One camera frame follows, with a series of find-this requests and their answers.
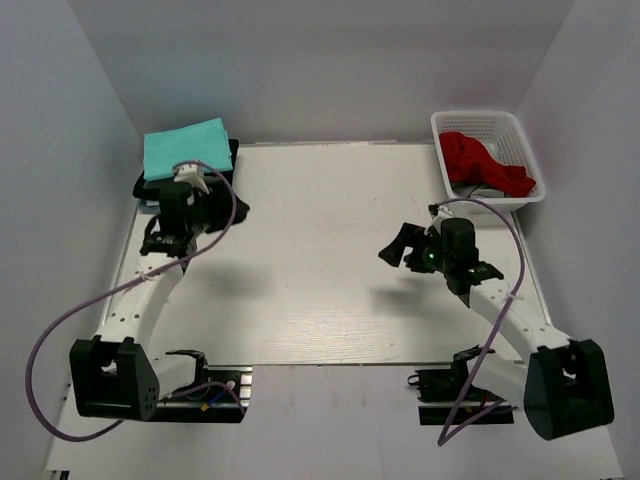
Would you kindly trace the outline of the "teal t shirt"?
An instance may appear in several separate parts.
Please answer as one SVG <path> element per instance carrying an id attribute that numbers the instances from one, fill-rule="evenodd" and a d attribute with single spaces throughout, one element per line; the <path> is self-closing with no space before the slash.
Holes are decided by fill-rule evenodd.
<path id="1" fill-rule="evenodd" d="M 199 160 L 220 172 L 233 169 L 228 133 L 221 118 L 144 135 L 146 181 L 170 178 L 181 162 Z"/>

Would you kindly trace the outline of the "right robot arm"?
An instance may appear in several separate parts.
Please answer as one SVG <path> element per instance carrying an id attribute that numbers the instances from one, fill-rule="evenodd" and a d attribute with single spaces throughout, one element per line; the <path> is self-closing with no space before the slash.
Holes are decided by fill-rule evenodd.
<path id="1" fill-rule="evenodd" d="M 454 410 L 475 402 L 478 408 L 467 423 L 516 407 L 545 440 L 613 422 L 601 347 L 571 338 L 518 299 L 503 274 L 480 259 L 470 220 L 439 212 L 428 227 L 405 223 L 378 256 L 392 267 L 442 274 L 448 290 L 521 358 L 520 363 L 505 360 L 490 344 L 459 351 L 448 368 L 419 370 L 409 378 L 422 402 L 449 403 Z"/>

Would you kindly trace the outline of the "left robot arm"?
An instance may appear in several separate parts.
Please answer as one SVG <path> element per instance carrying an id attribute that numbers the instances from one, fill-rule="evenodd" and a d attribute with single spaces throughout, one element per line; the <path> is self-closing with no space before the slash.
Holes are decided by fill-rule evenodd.
<path id="1" fill-rule="evenodd" d="M 204 353 L 177 349 L 151 356 L 149 344 L 170 294 L 201 251 L 198 238 L 222 238 L 246 218 L 249 207 L 226 180 L 202 187 L 169 182 L 158 201 L 133 283 L 124 289 L 112 319 L 71 347 L 76 408 L 83 417 L 151 421 L 159 406 L 182 397 L 199 399 L 210 390 Z"/>

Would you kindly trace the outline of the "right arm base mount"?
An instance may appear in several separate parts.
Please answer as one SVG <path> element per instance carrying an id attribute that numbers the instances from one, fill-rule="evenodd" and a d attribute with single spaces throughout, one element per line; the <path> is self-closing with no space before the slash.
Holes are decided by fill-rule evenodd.
<path id="1" fill-rule="evenodd" d="M 417 390 L 418 415 L 421 426 L 443 426 L 451 407 L 468 377 L 465 362 L 453 361 L 449 366 L 437 365 L 416 370 L 407 385 Z M 452 425 L 458 426 L 485 408 L 498 407 L 476 421 L 480 425 L 514 423 L 512 407 L 495 394 L 471 386 L 457 410 Z"/>

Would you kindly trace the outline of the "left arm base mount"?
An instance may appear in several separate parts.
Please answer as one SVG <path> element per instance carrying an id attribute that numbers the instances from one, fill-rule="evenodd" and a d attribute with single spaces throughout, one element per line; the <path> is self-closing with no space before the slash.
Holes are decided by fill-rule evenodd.
<path id="1" fill-rule="evenodd" d="M 192 384 L 158 401 L 149 422 L 239 424 L 249 407 L 252 375 L 251 366 L 204 366 Z"/>

